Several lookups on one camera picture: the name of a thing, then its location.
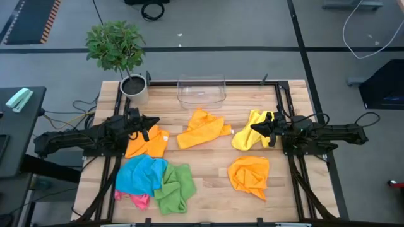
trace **cloth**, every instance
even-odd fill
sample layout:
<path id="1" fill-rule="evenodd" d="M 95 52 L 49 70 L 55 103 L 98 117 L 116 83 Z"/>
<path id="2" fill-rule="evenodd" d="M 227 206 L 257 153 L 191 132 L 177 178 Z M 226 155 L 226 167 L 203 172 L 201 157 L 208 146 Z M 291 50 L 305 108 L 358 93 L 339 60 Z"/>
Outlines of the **cloth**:
<path id="1" fill-rule="evenodd" d="M 237 158 L 227 169 L 235 190 L 252 193 L 266 200 L 263 190 L 270 170 L 270 161 L 264 157 L 245 156 Z"/>
<path id="2" fill-rule="evenodd" d="M 162 186 L 167 161 L 142 154 L 131 158 L 118 171 L 116 190 L 131 195 L 154 196 L 154 190 Z"/>
<path id="3" fill-rule="evenodd" d="M 151 157 L 163 157 L 167 141 L 169 140 L 170 133 L 161 130 L 159 126 L 154 125 L 149 131 L 149 141 L 146 142 L 142 133 L 138 133 L 138 138 L 129 140 L 128 148 L 126 149 L 125 158 L 132 158 L 141 154 L 148 154 Z"/>
<path id="4" fill-rule="evenodd" d="M 232 146 L 241 151 L 248 151 L 258 141 L 262 142 L 264 148 L 267 148 L 270 142 L 269 137 L 262 136 L 259 132 L 253 130 L 250 126 L 265 121 L 267 111 L 259 114 L 259 110 L 251 110 L 247 125 L 240 132 L 236 133 L 232 140 Z"/>
<path id="5" fill-rule="evenodd" d="M 215 117 L 204 110 L 197 109 L 188 123 L 187 130 L 177 136 L 177 142 L 181 149 L 186 149 L 231 133 L 232 126 L 225 125 L 223 117 Z"/>
<path id="6" fill-rule="evenodd" d="M 155 198 L 162 214 L 187 212 L 186 201 L 195 194 L 196 187 L 189 165 L 173 166 L 164 173 L 162 188 L 155 190 Z"/>
<path id="7" fill-rule="evenodd" d="M 129 195 L 125 192 L 120 192 L 118 190 L 115 190 L 114 193 L 114 197 L 116 200 L 121 200 L 122 196 L 128 195 L 133 204 L 138 207 L 139 209 L 141 209 L 142 211 L 144 211 L 148 206 L 149 206 L 149 202 L 150 202 L 150 196 L 143 194 L 143 195 Z"/>

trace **black box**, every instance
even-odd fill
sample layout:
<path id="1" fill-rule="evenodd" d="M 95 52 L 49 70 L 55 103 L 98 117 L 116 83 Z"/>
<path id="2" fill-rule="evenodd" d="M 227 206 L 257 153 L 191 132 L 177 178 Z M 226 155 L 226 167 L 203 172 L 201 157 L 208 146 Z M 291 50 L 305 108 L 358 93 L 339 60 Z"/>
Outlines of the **black box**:
<path id="1" fill-rule="evenodd" d="M 404 110 L 404 59 L 387 62 L 359 91 L 367 109 Z"/>

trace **teal object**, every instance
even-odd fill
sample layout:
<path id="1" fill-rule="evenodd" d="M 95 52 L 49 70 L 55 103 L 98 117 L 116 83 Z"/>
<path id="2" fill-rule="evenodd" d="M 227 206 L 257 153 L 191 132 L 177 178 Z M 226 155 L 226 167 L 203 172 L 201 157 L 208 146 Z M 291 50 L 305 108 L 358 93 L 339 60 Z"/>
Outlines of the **teal object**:
<path id="1" fill-rule="evenodd" d="M 196 192 L 189 165 L 173 166 L 164 173 L 162 188 L 155 190 L 155 198 L 162 214 L 187 212 L 186 201 Z"/>
<path id="2" fill-rule="evenodd" d="M 162 186 L 167 161 L 142 154 L 131 158 L 116 177 L 116 190 L 130 195 L 154 196 L 154 190 Z"/>
<path id="3" fill-rule="evenodd" d="M 28 88 L 22 88 L 15 95 L 13 95 L 6 103 L 6 106 L 12 108 L 14 112 L 20 113 L 25 104 L 29 101 L 33 91 Z"/>

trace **floor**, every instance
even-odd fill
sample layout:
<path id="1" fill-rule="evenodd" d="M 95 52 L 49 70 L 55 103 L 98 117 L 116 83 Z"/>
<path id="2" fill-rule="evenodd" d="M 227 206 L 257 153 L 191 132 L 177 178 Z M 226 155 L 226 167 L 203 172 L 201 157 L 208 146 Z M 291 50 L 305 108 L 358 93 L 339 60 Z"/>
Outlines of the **floor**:
<path id="1" fill-rule="evenodd" d="M 17 2 L 0 2 L 0 28 L 6 24 Z M 181 74 L 261 79 L 266 73 L 268 79 L 307 80 L 287 1 L 172 0 L 165 5 L 162 19 L 156 22 L 142 20 L 140 6 L 127 6 L 121 0 L 95 2 L 103 21 L 127 20 L 138 25 L 147 47 L 245 47 L 243 51 L 229 48 L 228 51 L 149 52 L 144 65 L 135 72 L 148 70 L 154 80 L 177 79 Z M 345 80 L 350 76 L 368 78 L 390 59 L 404 58 L 403 52 L 397 51 L 404 50 L 401 49 L 404 32 L 400 31 L 391 44 L 397 49 L 357 60 L 342 48 L 342 28 L 350 11 L 325 11 L 322 3 L 322 0 L 293 0 L 306 47 L 340 47 L 341 52 L 312 49 L 307 56 L 323 111 L 331 116 L 332 124 L 349 123 L 366 109 L 358 89 L 348 87 Z M 396 1 L 384 0 L 383 3 L 377 11 L 358 11 L 352 16 L 346 30 L 351 46 L 381 47 L 391 38 L 404 14 Z M 74 100 L 93 100 L 103 80 L 120 78 L 113 71 L 97 69 L 95 61 L 86 61 L 86 54 L 77 53 L 85 47 L 86 31 L 99 23 L 92 0 L 62 0 L 46 44 L 0 45 L 1 86 L 46 86 L 43 107 L 51 111 L 72 111 Z M 285 48 L 283 52 L 253 47 L 292 48 Z M 26 54 L 12 54 L 14 49 Z M 43 49 L 52 53 L 33 54 Z M 404 167 L 400 165 L 404 160 L 400 136 L 404 133 L 404 123 L 399 120 L 402 112 L 375 112 L 381 115 L 381 121 L 365 130 L 369 138 L 367 144 L 340 143 L 334 152 L 348 215 L 351 220 L 404 223 L 404 201 L 398 191 L 386 186 L 390 179 L 404 181 Z M 69 120 L 74 115 L 52 114 L 51 117 Z M 50 130 L 49 123 L 39 118 L 34 134 Z M 28 152 L 33 153 L 32 144 Z M 49 160 L 61 165 L 82 163 L 81 152 L 73 149 L 49 156 Z M 53 182 L 53 185 L 45 192 L 36 192 L 35 196 L 74 187 L 61 182 Z M 39 225 L 69 221 L 73 199 L 74 191 L 48 197 L 37 205 L 33 221 Z M 45 214 L 50 211 L 57 214 L 49 218 Z"/>

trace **blue cloth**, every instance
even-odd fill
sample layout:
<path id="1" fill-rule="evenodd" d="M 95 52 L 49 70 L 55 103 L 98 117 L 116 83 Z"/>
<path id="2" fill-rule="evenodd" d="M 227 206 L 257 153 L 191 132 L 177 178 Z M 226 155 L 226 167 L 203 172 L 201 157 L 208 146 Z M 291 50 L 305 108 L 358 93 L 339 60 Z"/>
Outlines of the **blue cloth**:
<path id="1" fill-rule="evenodd" d="M 131 158 L 118 171 L 116 190 L 131 195 L 154 196 L 154 190 L 161 189 L 162 177 L 167 161 L 142 154 Z"/>

